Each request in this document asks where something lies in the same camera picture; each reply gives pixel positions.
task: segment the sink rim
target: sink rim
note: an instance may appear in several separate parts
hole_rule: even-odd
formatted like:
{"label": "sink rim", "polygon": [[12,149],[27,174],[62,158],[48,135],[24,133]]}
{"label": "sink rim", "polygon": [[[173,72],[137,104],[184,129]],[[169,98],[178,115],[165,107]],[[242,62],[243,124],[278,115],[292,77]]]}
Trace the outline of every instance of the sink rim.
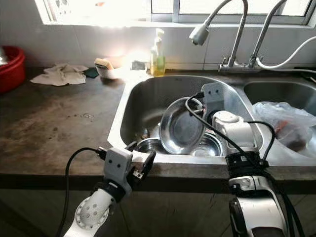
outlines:
{"label": "sink rim", "polygon": [[[210,82],[220,82],[223,83],[228,90],[233,91],[233,93],[239,97],[240,102],[244,105],[244,108],[247,110],[249,115],[251,116],[252,119],[253,115],[251,111],[248,109],[247,105],[244,103],[243,99],[239,95],[239,93],[236,92],[236,90],[229,84],[225,83],[224,81],[218,80],[213,77],[209,76],[199,76],[199,75],[167,75],[164,76],[164,78],[176,78],[176,77],[194,77],[194,78],[202,78],[202,79],[207,79],[210,80]],[[151,79],[157,79],[155,77],[149,77],[144,80],[139,80],[139,81],[131,81],[126,83],[124,92],[122,94],[114,121],[111,126],[111,130],[108,136],[108,142],[111,145],[115,145],[116,148],[118,149],[124,149],[127,144],[123,141],[121,135],[120,135],[120,128],[121,124],[123,122],[124,118],[124,113],[125,113],[125,108],[127,106],[129,97],[134,89],[138,84],[151,80]],[[264,136],[262,134],[262,131],[259,126],[257,126],[257,129],[260,133],[261,139],[262,139],[262,145],[260,147],[260,150],[264,148]],[[144,162],[148,154],[146,153],[141,153],[138,151],[133,151],[134,156],[133,156],[133,162]],[[188,164],[224,164],[226,165],[226,160],[224,156],[214,156],[214,157],[195,157],[192,155],[165,155],[165,154],[157,154],[155,158],[155,162],[161,162],[161,163],[188,163]]]}

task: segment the dish soap bottle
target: dish soap bottle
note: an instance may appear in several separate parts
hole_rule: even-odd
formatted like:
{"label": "dish soap bottle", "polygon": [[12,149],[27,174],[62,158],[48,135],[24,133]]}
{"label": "dish soap bottle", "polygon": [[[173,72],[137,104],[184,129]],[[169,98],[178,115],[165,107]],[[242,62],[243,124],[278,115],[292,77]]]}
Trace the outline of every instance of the dish soap bottle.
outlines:
{"label": "dish soap bottle", "polygon": [[156,29],[155,44],[151,49],[150,72],[154,77],[164,75],[166,69],[165,57],[162,50],[161,36],[164,34],[162,29]]}

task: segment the chrome faucet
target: chrome faucet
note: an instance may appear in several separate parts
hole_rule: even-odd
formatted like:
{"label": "chrome faucet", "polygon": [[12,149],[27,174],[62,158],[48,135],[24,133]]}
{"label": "chrome faucet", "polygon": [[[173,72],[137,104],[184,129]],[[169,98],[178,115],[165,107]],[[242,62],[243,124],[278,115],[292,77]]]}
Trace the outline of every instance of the chrome faucet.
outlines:
{"label": "chrome faucet", "polygon": [[[203,22],[203,24],[197,26],[194,28],[194,30],[191,32],[189,38],[192,40],[192,43],[195,45],[203,45],[208,33],[209,33],[209,27],[210,23],[215,17],[215,15],[218,13],[218,11],[225,6],[227,3],[229,3],[232,0],[225,0],[223,1],[214,11],[212,14],[209,15],[209,17]],[[224,58],[222,64],[219,65],[218,71],[219,72],[257,72],[260,70],[260,68],[256,67],[256,57],[258,55],[260,46],[262,44],[262,41],[266,35],[266,32],[268,30],[268,27],[270,25],[271,19],[277,9],[285,3],[287,0],[280,0],[270,11],[270,13],[267,15],[265,23],[263,25],[263,28],[261,30],[261,33],[259,35],[259,38],[257,40],[256,46],[254,48],[254,51],[249,59],[249,62],[247,64],[239,64],[236,60],[236,53],[238,50],[238,46],[240,43],[241,35],[243,32],[243,28],[246,22],[246,17],[248,14],[248,1],[242,0],[243,2],[243,14],[240,20],[238,32],[236,35],[235,43],[233,46],[232,53],[228,59]]]}

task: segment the metal plate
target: metal plate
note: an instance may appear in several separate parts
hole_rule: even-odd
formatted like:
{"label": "metal plate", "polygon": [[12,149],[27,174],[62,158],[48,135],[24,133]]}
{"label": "metal plate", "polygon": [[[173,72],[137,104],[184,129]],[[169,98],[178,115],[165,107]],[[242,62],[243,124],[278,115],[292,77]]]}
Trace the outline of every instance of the metal plate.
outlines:
{"label": "metal plate", "polygon": [[156,153],[158,154],[168,154],[168,152],[164,150],[159,138],[144,139],[143,141],[138,143],[135,150],[143,153],[150,153],[152,151],[156,151]]}
{"label": "metal plate", "polygon": [[195,157],[218,157],[223,155],[221,142],[212,134],[205,133],[201,142],[190,152]]}
{"label": "metal plate", "polygon": [[[205,127],[195,117],[190,116],[185,107],[188,97],[174,101],[164,112],[160,122],[160,139],[163,147],[171,154],[187,155],[201,141]],[[197,109],[202,103],[193,99],[190,107]]]}

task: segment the white hose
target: white hose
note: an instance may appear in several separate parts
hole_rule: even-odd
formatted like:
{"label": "white hose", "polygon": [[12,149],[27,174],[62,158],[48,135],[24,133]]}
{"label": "white hose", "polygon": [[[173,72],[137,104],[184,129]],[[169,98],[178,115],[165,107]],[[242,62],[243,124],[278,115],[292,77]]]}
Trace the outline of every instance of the white hose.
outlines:
{"label": "white hose", "polygon": [[271,71],[278,71],[278,72],[306,72],[306,73],[316,73],[316,71],[313,70],[307,70],[307,69],[277,69],[280,68],[282,66],[284,66],[285,64],[287,64],[297,53],[298,51],[301,50],[301,48],[303,48],[306,44],[308,44],[309,42],[316,40],[316,36],[309,38],[308,40],[306,40],[304,43],[302,43],[295,51],[294,53],[292,53],[292,55],[286,59],[283,63],[280,63],[278,65],[275,66],[266,66],[264,65],[259,57],[256,58],[257,64],[263,68],[263,69],[267,69],[267,70],[271,70]]}

